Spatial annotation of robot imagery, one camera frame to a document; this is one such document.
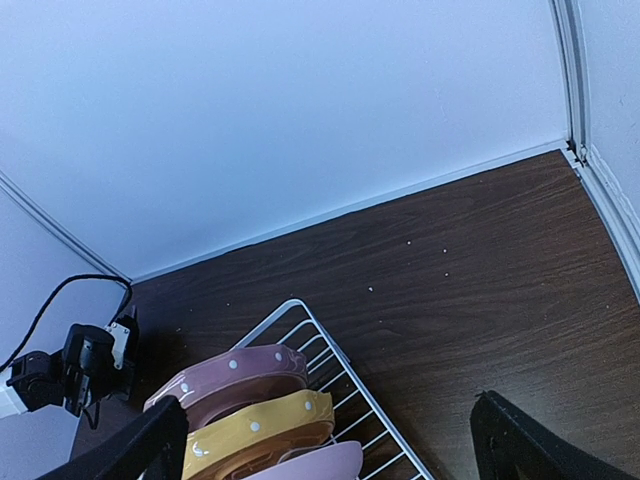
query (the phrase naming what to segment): power cord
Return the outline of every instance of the power cord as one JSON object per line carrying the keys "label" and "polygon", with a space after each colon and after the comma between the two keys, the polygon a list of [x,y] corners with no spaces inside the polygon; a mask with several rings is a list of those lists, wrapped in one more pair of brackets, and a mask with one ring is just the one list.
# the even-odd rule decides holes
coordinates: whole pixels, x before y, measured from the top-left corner
{"label": "power cord", "polygon": [[[56,298],[56,295],[58,295],[58,293],[60,293],[60,290],[62,290],[64,287],[66,287],[70,283],[73,283],[73,282],[78,281],[78,280],[109,280],[111,282],[119,283],[119,284],[123,285],[127,289],[127,292],[125,293],[125,297],[122,299],[122,302],[120,303],[120,307],[118,308],[118,311],[116,312],[116,314],[113,317],[114,319],[118,318],[120,316],[120,314],[124,311],[124,309],[127,308],[127,305],[131,301],[131,297],[133,297],[133,289],[131,288],[131,284],[129,283],[129,281],[127,279],[125,279],[125,278],[122,278],[122,277],[119,277],[119,276],[116,276],[116,275],[103,275],[103,274],[99,274],[99,273],[84,273],[84,274],[81,274],[81,275],[73,275],[73,276],[67,278],[60,285],[58,285],[53,292],[51,292],[51,294],[49,295],[49,298],[47,298],[47,301],[44,302],[42,307],[40,307],[40,311],[36,314],[35,318],[33,319],[33,322],[31,322],[31,326],[29,327],[29,330],[27,331],[27,334],[24,336],[24,338],[20,342],[20,345],[18,345],[18,348],[16,348],[15,351],[9,356],[7,361],[4,362],[0,366],[0,372],[4,371],[7,367],[9,367],[13,363],[13,361],[16,359],[16,357],[20,354],[20,352],[22,351],[24,346],[27,344],[27,342],[29,341],[29,339],[33,335],[33,332],[35,331],[36,327],[38,326],[38,322],[40,321],[40,319],[44,315],[44,312],[47,310],[49,305],[51,305],[51,302],[53,302],[53,300]],[[96,409],[98,409],[96,411],[96,421],[95,421],[95,423],[97,424],[98,415],[100,413],[100,410],[99,410],[99,407],[98,407],[97,404],[96,404]]]}

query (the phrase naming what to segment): pink plate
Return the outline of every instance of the pink plate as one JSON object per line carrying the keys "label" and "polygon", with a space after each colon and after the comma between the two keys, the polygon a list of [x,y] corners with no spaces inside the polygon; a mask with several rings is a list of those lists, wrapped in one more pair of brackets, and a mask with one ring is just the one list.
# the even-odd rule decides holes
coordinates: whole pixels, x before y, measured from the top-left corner
{"label": "pink plate", "polygon": [[246,480],[354,480],[361,468],[362,446],[343,442],[280,463]]}
{"label": "pink plate", "polygon": [[230,350],[175,375],[149,397],[144,409],[174,395],[193,432],[248,405],[306,388],[306,363],[303,354],[284,345]]}

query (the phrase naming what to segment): white baseboard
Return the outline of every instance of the white baseboard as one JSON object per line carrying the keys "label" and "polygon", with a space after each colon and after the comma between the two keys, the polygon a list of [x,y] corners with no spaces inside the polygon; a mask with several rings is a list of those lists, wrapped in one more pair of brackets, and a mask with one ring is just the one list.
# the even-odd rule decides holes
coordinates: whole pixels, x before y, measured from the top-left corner
{"label": "white baseboard", "polygon": [[640,301],[640,219],[638,215],[594,145],[588,149],[587,161],[584,165],[576,162],[573,152],[565,149],[563,153],[572,163],[602,223],[607,228],[627,272],[631,287]]}
{"label": "white baseboard", "polygon": [[266,240],[271,240],[273,238],[280,237],[282,235],[295,232],[297,230],[302,230],[303,228],[311,227],[313,225],[326,222],[327,220],[332,220],[334,218],[341,217],[343,215],[346,215],[347,213],[357,212],[358,210],[364,210],[365,208],[373,207],[375,205],[379,205],[381,203],[385,203],[391,200],[395,200],[397,198],[411,195],[413,193],[421,192],[423,190],[428,190],[430,188],[444,185],[446,183],[450,183],[455,180],[460,180],[461,178],[469,177],[477,173],[485,172],[487,170],[493,170],[494,168],[498,168],[498,167],[503,167],[505,165],[509,165],[511,163],[518,162],[520,160],[525,160],[527,158],[531,158],[536,155],[541,155],[543,153],[548,153],[553,150],[564,150],[566,148],[567,148],[567,141],[565,139],[560,139],[553,142],[545,143],[543,145],[539,145],[537,147],[528,148],[526,150],[522,150],[520,152],[516,152],[510,155],[505,155],[503,157],[496,158],[494,160],[482,162],[472,167],[467,167],[462,170],[458,170],[455,172],[448,173],[446,175],[442,175],[440,177],[424,180],[422,182],[416,183],[414,185],[411,185],[405,188],[401,188],[399,190],[394,190],[392,192],[378,195],[376,197],[363,200],[361,202],[353,203],[351,205],[346,205],[344,207],[338,208],[336,210],[332,210],[330,212],[323,213],[321,215],[317,215],[307,220],[303,220],[301,222],[297,222],[283,228],[272,230],[270,232],[257,235],[255,237],[248,238],[246,240],[233,243],[231,245],[227,245],[223,248],[216,249],[204,255],[199,255],[189,260],[179,262],[175,265],[171,265],[169,267],[162,268],[145,275],[141,275],[137,278],[134,278],[133,282],[134,284],[141,283],[146,280],[159,277],[160,275],[165,275],[167,273],[171,273],[176,270],[180,270],[182,268],[195,265],[196,263],[204,262],[206,260],[219,257],[220,255],[224,255],[225,253],[228,253],[232,250],[237,250],[242,247],[255,245],[256,243],[261,243]]}

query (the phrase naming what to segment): dish rack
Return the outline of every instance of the dish rack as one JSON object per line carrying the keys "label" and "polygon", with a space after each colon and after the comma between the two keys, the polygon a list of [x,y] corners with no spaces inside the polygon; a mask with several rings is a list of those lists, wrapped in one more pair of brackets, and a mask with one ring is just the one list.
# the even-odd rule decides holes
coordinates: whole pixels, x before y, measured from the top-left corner
{"label": "dish rack", "polygon": [[349,358],[302,300],[284,302],[232,349],[269,343],[304,353],[309,388],[332,394],[336,427],[328,443],[361,443],[364,464],[358,480],[434,480],[364,386]]}

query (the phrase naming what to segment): wood grain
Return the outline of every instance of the wood grain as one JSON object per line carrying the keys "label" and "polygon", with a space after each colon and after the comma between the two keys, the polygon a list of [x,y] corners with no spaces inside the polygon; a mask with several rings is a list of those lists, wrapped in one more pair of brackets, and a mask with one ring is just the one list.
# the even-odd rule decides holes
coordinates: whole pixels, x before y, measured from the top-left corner
{"label": "wood grain", "polygon": [[559,152],[136,286],[138,390],[106,403],[97,432],[83,420],[73,455],[294,296],[438,478],[477,478],[468,419],[483,389],[640,475],[640,311]]}

